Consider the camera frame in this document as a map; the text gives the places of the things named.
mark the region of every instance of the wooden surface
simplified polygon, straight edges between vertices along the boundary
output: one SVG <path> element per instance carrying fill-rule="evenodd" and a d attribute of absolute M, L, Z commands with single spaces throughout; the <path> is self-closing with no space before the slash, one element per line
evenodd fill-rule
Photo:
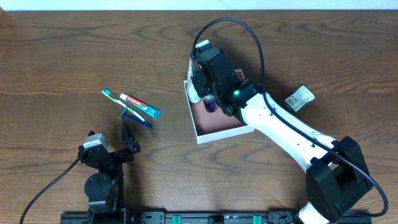
<path fill-rule="evenodd" d="M 196 144 L 183 90 L 198 31 L 218 17 L 249 24 L 264 51 L 267 87 L 282 100 L 301 84 L 316 96 L 297 115 L 362 147 L 398 219 L 398 20 L 396 11 L 7 12 L 0 25 L 0 223 L 17 223 L 30 200 L 75 159 L 89 130 L 119 149 L 121 107 L 107 86 L 162 110 L 154 129 L 130 122 L 141 153 L 125 164 L 127 203 L 167 210 L 302 208 L 305 174 L 258 131 Z M 222 23 L 203 38 L 233 68 L 260 80 L 242 27 Z M 78 164 L 38 199 L 26 223 L 84 212 L 95 170 Z M 378 212 L 372 190 L 356 208 Z"/>

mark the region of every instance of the red and blue toothpaste tube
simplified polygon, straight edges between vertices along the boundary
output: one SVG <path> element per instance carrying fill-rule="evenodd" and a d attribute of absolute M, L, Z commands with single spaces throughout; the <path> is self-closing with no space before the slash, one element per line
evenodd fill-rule
<path fill-rule="evenodd" d="M 151 116 L 154 119 L 157 119 L 157 117 L 159 117 L 160 113 L 162 112 L 161 110 L 154 108 L 151 105 L 148 105 L 146 103 L 143 103 L 143 102 L 137 100 L 136 98 L 132 97 L 131 95 L 122 93 L 122 94 L 120 94 L 120 98 L 122 100 L 124 100 L 125 102 L 127 102 L 128 104 L 133 105 L 136 108 L 142 110 L 143 112 L 145 112 L 146 114 L 148 114 L 149 116 Z"/>

